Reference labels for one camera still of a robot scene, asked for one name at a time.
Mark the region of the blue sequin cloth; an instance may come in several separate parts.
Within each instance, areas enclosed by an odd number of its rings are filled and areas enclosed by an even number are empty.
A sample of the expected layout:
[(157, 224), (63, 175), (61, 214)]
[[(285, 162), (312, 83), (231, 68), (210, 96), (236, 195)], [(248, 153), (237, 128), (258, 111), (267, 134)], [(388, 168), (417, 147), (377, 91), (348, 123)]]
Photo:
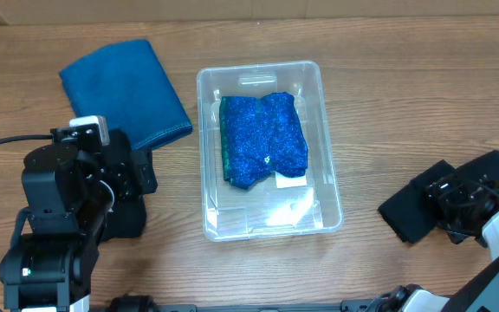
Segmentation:
[(308, 169), (308, 145), (295, 97), (225, 96), (219, 106), (223, 179), (248, 190), (272, 173), (294, 179)]

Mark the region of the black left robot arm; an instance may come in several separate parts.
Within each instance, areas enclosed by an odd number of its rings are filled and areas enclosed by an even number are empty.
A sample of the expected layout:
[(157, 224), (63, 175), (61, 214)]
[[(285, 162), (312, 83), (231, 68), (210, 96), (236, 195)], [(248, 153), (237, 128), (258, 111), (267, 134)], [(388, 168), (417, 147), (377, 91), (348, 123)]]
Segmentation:
[(23, 160), (27, 207), (0, 263), (4, 307), (69, 311), (91, 293), (100, 244), (140, 237), (144, 195), (158, 183), (152, 153), (120, 130), (102, 142), (96, 126), (61, 127)]

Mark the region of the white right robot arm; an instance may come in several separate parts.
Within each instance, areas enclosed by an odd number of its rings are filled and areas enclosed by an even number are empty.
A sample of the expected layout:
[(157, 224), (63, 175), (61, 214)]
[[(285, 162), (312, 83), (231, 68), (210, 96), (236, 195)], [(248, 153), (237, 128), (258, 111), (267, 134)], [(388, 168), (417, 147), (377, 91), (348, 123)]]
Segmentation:
[(373, 299), (368, 311), (499, 311), (499, 180), (465, 179), (455, 173), (425, 188), (435, 203), (437, 226), (454, 237), (473, 237), (491, 263), (453, 296), (436, 296), (416, 284)]

